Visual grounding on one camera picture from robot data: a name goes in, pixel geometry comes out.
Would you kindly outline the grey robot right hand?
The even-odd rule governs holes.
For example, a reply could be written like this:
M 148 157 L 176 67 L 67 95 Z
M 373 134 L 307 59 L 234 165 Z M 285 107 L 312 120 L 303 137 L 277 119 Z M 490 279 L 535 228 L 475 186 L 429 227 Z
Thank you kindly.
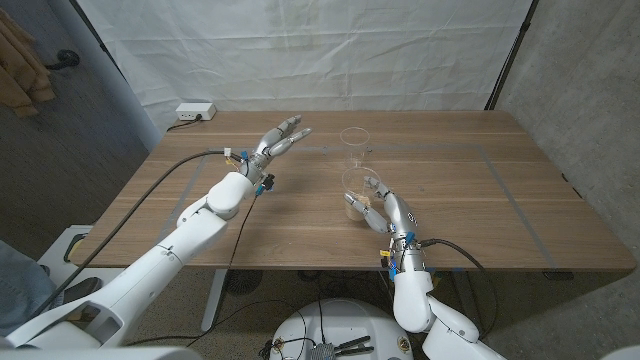
M 417 234 L 418 224 L 408 203 L 373 177 L 365 176 L 364 185 L 373 190 L 375 197 L 383 200 L 384 210 L 389 219 L 384 218 L 371 206 L 365 205 L 349 193 L 344 194 L 346 204 L 360 213 L 375 232 L 389 233 L 394 242 L 404 240 L 407 244 L 411 243 Z

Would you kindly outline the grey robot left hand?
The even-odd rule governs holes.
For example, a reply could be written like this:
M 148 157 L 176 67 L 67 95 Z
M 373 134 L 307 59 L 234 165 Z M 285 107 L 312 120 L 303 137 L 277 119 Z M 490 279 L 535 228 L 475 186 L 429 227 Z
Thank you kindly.
M 240 168 L 240 172 L 252 184 L 256 184 L 265 176 L 265 169 L 275 157 L 284 155 L 294 143 L 312 133 L 311 128 L 296 130 L 301 119 L 301 115 L 294 115 L 263 135 L 253 153 Z

